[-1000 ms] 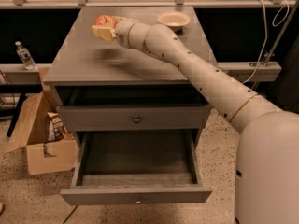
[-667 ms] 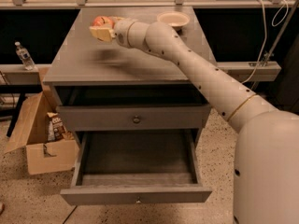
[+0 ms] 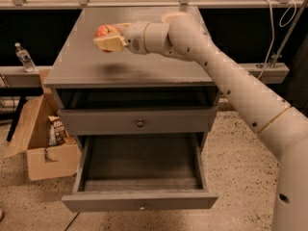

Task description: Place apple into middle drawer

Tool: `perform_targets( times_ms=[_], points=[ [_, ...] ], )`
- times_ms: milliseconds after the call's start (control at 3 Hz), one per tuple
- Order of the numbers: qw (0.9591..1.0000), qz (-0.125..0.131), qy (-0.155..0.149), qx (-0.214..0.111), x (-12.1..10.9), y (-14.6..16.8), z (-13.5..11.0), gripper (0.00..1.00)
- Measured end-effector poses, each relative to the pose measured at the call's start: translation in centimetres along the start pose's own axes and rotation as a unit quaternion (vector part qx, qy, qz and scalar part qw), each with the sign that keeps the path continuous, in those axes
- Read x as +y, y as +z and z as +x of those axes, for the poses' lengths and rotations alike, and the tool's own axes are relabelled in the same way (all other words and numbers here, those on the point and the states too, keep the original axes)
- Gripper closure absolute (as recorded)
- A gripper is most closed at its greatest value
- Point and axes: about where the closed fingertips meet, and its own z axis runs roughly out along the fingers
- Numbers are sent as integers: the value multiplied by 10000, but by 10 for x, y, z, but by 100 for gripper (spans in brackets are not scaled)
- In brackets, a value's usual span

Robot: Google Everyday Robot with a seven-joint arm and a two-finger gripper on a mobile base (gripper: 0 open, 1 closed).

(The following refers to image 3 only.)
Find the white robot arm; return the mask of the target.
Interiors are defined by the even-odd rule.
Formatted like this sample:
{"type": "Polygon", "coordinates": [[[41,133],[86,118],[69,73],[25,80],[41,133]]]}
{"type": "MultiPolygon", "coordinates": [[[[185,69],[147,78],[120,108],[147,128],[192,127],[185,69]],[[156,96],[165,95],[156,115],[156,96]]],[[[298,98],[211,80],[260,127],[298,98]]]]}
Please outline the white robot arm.
{"type": "Polygon", "coordinates": [[[220,51],[188,13],[160,23],[103,24],[94,35],[102,51],[125,48],[198,63],[279,163],[272,231],[308,231],[308,119],[220,51]]]}

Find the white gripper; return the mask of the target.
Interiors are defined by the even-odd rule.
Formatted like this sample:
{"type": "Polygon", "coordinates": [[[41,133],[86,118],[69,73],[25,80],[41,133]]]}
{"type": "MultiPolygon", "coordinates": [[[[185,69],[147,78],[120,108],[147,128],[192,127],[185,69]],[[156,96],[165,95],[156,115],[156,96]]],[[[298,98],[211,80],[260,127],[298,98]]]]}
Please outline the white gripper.
{"type": "Polygon", "coordinates": [[[120,32],[123,32],[122,36],[106,36],[100,38],[94,38],[94,45],[106,52],[120,52],[125,47],[135,54],[147,54],[145,47],[144,36],[148,22],[135,22],[135,23],[117,23],[114,25],[120,32]]]}

